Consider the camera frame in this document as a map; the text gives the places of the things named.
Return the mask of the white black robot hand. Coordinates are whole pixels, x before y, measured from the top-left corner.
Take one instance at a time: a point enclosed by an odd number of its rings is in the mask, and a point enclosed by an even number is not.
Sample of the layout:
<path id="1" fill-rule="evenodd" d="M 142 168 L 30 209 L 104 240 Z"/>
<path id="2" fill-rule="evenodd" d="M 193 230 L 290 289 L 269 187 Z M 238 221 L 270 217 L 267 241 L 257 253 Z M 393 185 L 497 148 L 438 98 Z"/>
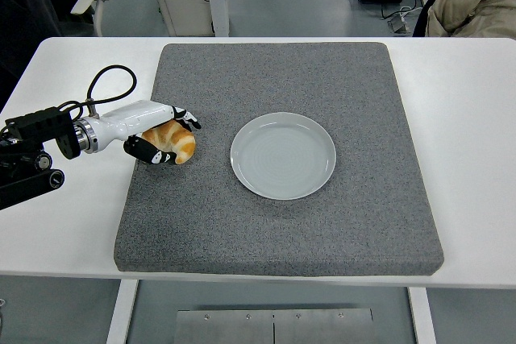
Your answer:
<path id="1" fill-rule="evenodd" d="M 152 101 L 137 101 L 99 118 L 86 117 L 77 126 L 85 133 L 81 149 L 87 153 L 100 152 L 120 140 L 124 151 L 138 160 L 176 165 L 194 155 L 196 140 L 191 129 L 201 127 L 188 110 Z"/>

